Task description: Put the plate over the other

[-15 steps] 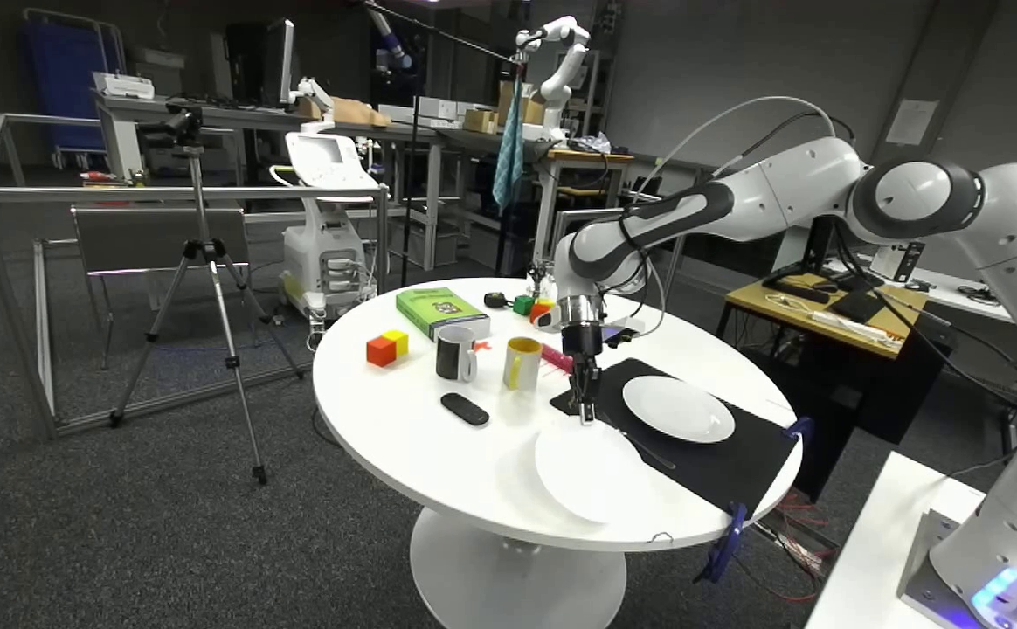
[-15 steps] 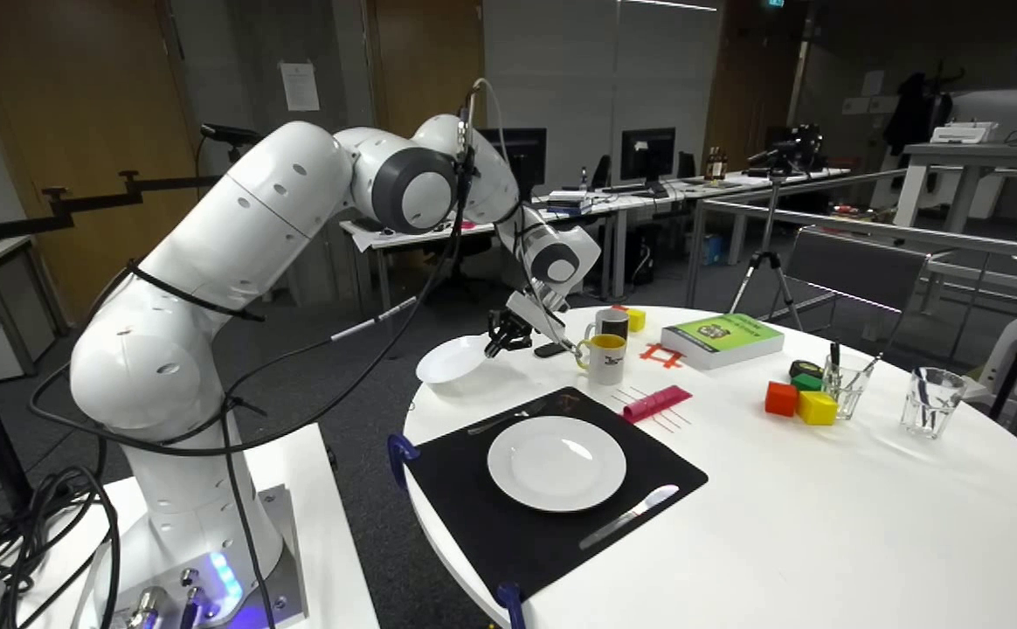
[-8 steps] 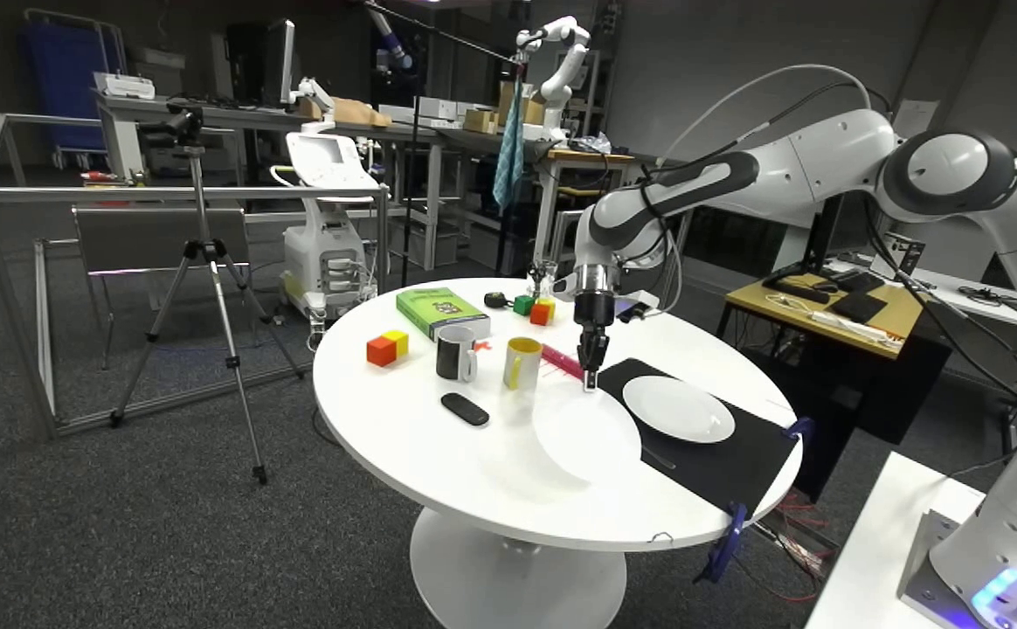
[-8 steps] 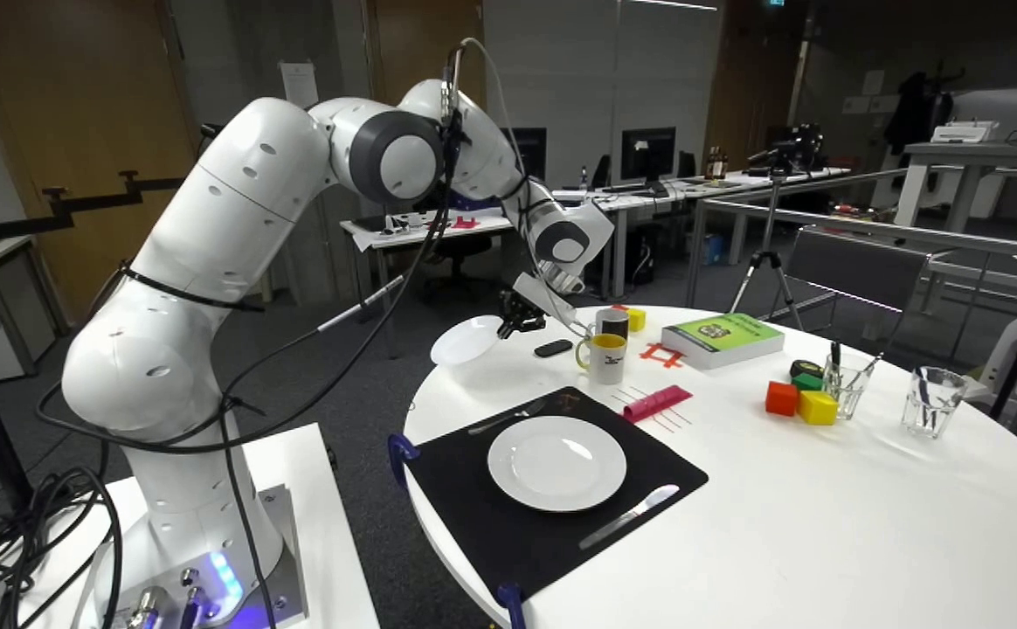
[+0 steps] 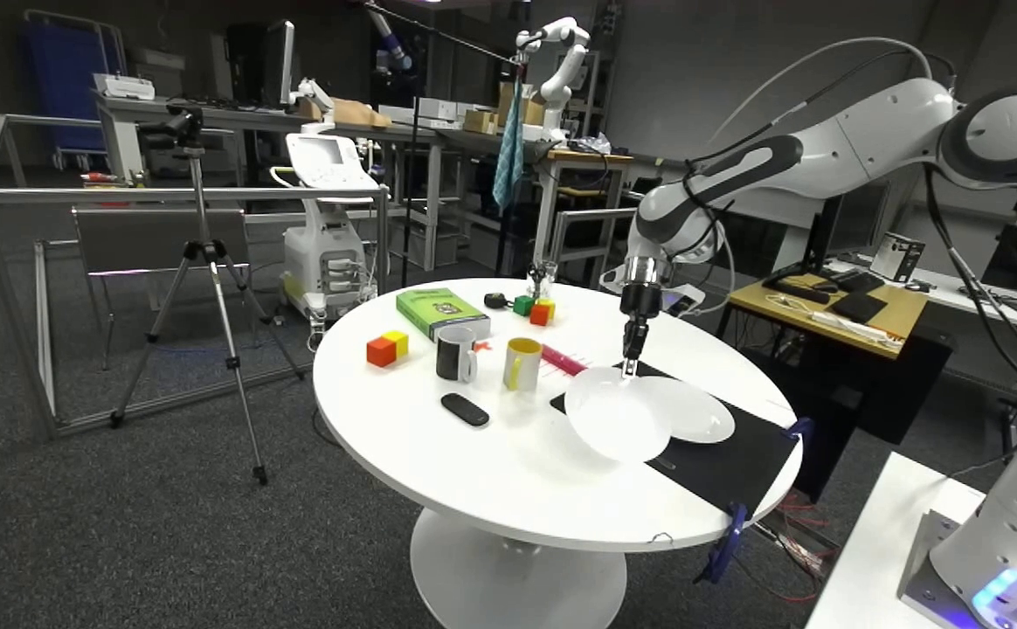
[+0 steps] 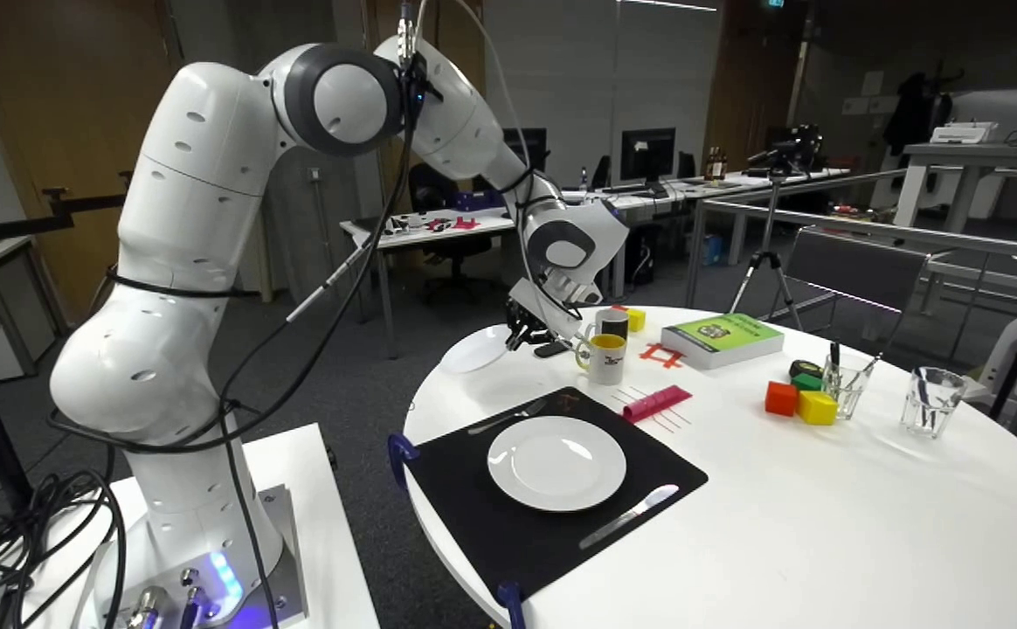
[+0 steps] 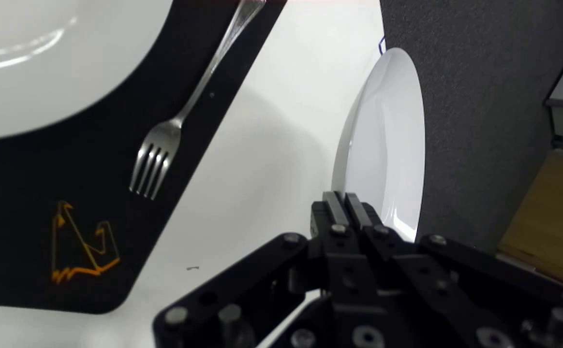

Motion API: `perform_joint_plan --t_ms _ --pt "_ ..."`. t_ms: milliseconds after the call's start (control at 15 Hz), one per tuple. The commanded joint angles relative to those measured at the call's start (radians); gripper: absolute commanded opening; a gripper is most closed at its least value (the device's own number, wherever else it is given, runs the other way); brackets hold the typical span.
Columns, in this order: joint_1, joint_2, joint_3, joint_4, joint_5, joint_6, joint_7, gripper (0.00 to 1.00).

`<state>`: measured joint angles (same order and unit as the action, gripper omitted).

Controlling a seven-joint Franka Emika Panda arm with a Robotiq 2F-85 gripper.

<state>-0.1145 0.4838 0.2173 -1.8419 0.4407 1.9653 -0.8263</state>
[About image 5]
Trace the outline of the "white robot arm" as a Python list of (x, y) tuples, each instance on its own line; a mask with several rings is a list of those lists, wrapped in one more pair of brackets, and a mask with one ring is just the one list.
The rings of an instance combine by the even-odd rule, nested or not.
[[(725, 150), (643, 197), (624, 252), (622, 361), (636, 365), (660, 310), (660, 268), (709, 235), (709, 213), (743, 191), (835, 200), (904, 166), (953, 185), (1017, 190), (1017, 91), (962, 105), (933, 70), (897, 82), (807, 131)], [(957, 629), (1017, 629), (1017, 451), (981, 508), (918, 562), (921, 606)]]

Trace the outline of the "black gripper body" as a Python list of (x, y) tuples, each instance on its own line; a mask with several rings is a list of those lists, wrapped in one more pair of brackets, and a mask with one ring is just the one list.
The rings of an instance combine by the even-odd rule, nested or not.
[(624, 267), (619, 306), (631, 325), (647, 325), (660, 310), (660, 275), (653, 260), (631, 260)]

